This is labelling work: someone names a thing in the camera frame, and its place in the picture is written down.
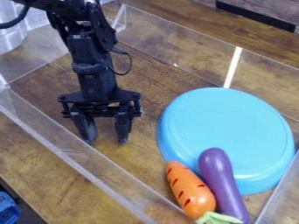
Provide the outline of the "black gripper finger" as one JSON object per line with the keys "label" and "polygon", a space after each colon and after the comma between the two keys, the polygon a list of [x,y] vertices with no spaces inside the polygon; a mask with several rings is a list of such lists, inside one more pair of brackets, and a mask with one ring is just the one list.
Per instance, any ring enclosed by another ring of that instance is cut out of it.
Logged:
{"label": "black gripper finger", "polygon": [[71,118],[85,142],[93,145],[98,138],[98,128],[95,124],[95,119],[82,112],[73,112]]}
{"label": "black gripper finger", "polygon": [[119,112],[117,114],[117,135],[118,141],[125,144],[129,140],[129,135],[131,133],[133,119],[127,112]]}

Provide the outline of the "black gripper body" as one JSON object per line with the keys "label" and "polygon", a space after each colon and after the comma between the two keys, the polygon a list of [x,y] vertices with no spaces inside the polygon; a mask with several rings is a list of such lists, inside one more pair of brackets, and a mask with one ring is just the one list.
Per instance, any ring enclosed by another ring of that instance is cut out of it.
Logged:
{"label": "black gripper body", "polygon": [[130,118],[142,115],[142,95],[138,92],[117,88],[107,99],[87,100],[83,93],[75,92],[59,97],[62,114],[66,118],[77,117],[115,117],[118,113],[127,112]]}

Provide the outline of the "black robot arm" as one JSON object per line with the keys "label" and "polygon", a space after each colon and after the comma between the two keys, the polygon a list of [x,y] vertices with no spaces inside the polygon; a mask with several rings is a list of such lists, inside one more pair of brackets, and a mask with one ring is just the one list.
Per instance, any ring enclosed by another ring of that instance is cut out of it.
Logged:
{"label": "black robot arm", "polygon": [[70,118],[85,141],[94,144],[98,138],[95,119],[115,119],[118,141],[127,142],[133,120],[142,115],[141,94],[118,86],[113,53],[117,30],[106,19],[98,0],[13,0],[23,4],[19,19],[31,8],[46,11],[53,28],[70,50],[73,70],[79,77],[81,91],[59,97],[63,116]]}

